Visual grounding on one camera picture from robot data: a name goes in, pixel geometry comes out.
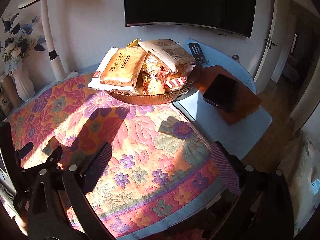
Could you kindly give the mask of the black metal phone stand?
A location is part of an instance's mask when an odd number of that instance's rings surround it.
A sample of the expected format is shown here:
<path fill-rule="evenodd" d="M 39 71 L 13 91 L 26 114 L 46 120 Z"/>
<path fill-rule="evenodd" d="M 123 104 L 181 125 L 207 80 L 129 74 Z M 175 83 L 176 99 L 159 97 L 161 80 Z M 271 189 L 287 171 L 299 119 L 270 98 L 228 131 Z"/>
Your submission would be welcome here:
<path fill-rule="evenodd" d="M 192 56 L 199 65 L 203 66 L 203 64 L 207 64 L 209 62 L 209 60 L 204 57 L 203 51 L 198 43 L 189 43 L 188 47 L 191 51 Z"/>

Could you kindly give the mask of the ribbed amber glass bowl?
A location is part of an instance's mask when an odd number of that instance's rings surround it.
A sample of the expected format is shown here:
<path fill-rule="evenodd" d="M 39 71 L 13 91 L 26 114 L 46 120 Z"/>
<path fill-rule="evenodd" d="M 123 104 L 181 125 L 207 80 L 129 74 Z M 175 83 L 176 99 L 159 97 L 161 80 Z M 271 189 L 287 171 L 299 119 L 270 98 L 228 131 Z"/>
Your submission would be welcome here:
<path fill-rule="evenodd" d="M 186 85 L 180 90 L 167 92 L 158 95 L 126 95 L 117 92 L 107 91 L 107 94 L 113 98 L 128 103 L 131 105 L 151 106 L 151 105 L 163 105 L 173 101 L 177 101 L 180 97 L 187 94 L 194 87 L 195 81 L 200 77 L 200 67 L 195 67 L 191 74 L 188 76 Z"/>

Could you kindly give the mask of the red bun snack packet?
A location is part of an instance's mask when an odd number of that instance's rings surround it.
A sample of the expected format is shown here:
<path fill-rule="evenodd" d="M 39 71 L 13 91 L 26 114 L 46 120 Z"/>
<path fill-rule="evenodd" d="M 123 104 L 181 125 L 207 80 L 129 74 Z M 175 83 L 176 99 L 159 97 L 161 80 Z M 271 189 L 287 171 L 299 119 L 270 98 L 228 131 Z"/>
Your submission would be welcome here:
<path fill-rule="evenodd" d="M 164 78 L 170 72 L 152 55 L 147 55 L 138 76 L 136 90 L 140 95 L 164 94 Z"/>

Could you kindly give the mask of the toast bread package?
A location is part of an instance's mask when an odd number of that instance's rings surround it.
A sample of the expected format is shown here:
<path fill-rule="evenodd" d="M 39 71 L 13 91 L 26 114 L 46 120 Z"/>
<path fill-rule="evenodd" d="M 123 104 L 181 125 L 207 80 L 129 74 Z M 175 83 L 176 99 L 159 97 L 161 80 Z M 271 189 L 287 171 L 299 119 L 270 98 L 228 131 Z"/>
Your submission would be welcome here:
<path fill-rule="evenodd" d="M 110 48 L 88 87 L 96 90 L 133 92 L 147 52 L 140 47 Z"/>

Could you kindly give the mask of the black wall television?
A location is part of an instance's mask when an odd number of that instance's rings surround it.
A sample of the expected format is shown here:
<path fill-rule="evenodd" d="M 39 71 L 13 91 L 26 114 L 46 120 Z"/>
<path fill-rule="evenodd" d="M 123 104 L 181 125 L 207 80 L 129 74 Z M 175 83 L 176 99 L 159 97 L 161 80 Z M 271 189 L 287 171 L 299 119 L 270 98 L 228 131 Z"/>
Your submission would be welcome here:
<path fill-rule="evenodd" d="M 124 0 L 127 27 L 182 24 L 250 37 L 256 0 Z"/>

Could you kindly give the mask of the white long snack package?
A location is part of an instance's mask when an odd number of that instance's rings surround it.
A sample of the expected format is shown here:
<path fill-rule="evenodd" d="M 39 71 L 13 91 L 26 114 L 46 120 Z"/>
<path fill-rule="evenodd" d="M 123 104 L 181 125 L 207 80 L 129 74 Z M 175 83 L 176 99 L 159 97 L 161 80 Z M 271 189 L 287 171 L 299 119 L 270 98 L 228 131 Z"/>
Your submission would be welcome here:
<path fill-rule="evenodd" d="M 178 43 L 172 39 L 158 39 L 138 41 L 138 44 L 146 52 L 158 59 L 172 74 L 178 72 L 177 66 L 182 66 L 195 59 Z"/>

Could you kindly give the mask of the white door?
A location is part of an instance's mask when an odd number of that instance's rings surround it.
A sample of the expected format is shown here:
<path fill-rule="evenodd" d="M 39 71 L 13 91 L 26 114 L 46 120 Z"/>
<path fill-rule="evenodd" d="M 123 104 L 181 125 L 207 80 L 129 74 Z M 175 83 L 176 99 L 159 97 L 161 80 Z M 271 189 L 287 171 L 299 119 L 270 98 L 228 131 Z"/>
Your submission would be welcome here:
<path fill-rule="evenodd" d="M 274 0 L 256 0 L 253 34 L 255 35 L 255 60 L 252 60 L 252 77 L 255 78 L 266 48 L 274 9 Z"/>

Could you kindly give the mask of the orange brown book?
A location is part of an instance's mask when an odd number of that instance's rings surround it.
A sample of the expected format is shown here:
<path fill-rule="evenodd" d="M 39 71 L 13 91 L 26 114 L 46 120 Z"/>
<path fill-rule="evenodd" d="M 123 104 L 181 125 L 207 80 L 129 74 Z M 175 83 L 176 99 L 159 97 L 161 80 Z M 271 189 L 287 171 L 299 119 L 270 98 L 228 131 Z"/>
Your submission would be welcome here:
<path fill-rule="evenodd" d="M 260 98 L 220 65 L 202 68 L 195 87 L 229 126 L 257 111 Z"/>

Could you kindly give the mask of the white vase with flowers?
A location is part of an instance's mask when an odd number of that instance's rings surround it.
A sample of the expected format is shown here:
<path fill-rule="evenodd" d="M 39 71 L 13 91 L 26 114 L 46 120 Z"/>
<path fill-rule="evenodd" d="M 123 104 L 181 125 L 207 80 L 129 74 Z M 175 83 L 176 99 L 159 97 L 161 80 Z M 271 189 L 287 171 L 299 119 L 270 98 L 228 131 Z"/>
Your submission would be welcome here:
<path fill-rule="evenodd" d="M 29 38 L 37 17 L 30 23 L 20 24 L 15 22 L 18 16 L 16 14 L 6 20 L 2 19 L 4 33 L 8 34 L 8 38 L 1 45 L 1 58 L 5 65 L 4 74 L 13 78 L 19 98 L 26 102 L 35 95 L 35 90 L 29 75 L 23 70 L 24 60 L 32 50 L 45 51 L 43 44 L 46 39 L 43 36 Z"/>

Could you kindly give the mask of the pink red snack packet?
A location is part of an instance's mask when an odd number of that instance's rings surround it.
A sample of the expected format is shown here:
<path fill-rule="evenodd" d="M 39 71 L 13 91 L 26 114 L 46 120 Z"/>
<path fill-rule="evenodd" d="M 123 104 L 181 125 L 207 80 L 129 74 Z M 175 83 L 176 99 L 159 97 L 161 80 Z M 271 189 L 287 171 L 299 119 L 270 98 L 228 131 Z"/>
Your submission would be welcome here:
<path fill-rule="evenodd" d="M 169 73 L 164 78 L 165 92 L 174 92 L 184 87 L 188 81 L 188 76 L 196 67 L 194 62 L 177 66 L 178 72 L 176 74 Z"/>

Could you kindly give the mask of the black smartphone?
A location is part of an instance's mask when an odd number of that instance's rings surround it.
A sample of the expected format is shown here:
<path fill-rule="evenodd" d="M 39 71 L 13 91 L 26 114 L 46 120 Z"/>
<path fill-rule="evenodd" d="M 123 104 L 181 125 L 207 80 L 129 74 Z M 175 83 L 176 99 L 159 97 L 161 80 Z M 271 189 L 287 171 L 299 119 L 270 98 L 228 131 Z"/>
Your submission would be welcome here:
<path fill-rule="evenodd" d="M 203 99 L 215 107 L 230 112 L 235 105 L 238 87 L 238 81 L 223 74 L 218 74 L 205 91 Z"/>

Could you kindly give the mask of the floral table cloth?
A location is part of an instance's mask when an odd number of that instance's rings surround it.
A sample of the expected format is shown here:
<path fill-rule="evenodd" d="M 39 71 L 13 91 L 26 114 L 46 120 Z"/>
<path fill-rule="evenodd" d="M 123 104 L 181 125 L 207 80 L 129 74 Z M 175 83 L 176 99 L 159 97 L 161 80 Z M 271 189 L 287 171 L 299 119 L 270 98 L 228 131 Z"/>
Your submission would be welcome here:
<path fill-rule="evenodd" d="M 141 239 L 204 209 L 222 189 L 210 146 L 172 104 L 128 105 L 88 88 L 91 75 L 45 90 L 8 117 L 29 168 L 61 146 L 61 168 L 109 142 L 112 155 L 87 199 L 117 239 Z"/>

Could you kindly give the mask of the yellow black text snack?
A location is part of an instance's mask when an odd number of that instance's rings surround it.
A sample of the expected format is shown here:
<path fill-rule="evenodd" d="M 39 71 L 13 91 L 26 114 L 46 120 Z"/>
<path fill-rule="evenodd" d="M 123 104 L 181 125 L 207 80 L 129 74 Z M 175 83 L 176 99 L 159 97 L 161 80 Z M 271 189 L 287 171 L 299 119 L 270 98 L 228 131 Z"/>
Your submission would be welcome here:
<path fill-rule="evenodd" d="M 134 39 L 132 42 L 130 42 L 129 44 L 126 45 L 126 48 L 132 48 L 132 47 L 139 46 L 138 41 L 139 41 L 138 38 Z"/>

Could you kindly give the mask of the small calligraphy card box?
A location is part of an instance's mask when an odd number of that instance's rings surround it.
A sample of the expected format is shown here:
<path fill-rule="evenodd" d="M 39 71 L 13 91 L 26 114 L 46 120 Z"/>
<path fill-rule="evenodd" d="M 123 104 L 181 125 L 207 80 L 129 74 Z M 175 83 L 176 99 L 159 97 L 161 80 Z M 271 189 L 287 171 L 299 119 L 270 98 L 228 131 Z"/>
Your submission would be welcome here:
<path fill-rule="evenodd" d="M 8 116 L 13 109 L 13 104 L 11 103 L 3 87 L 0 88 L 0 105 L 3 114 Z"/>

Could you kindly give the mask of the white desk lamp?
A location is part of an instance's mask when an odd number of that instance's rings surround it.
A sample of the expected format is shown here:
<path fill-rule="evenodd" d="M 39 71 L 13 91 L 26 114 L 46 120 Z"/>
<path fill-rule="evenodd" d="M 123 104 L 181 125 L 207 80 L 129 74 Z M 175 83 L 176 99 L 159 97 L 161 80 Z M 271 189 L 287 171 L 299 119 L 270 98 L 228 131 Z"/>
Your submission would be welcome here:
<path fill-rule="evenodd" d="M 49 51 L 49 61 L 55 75 L 56 81 L 63 81 L 75 77 L 78 72 L 65 71 L 61 59 L 57 54 L 54 46 L 52 32 L 50 29 L 49 14 L 48 14 L 48 0 L 26 0 L 18 6 L 18 9 L 27 8 L 35 3 L 40 2 L 41 5 L 41 21 L 43 27 L 44 38 L 46 40 L 47 48 Z"/>

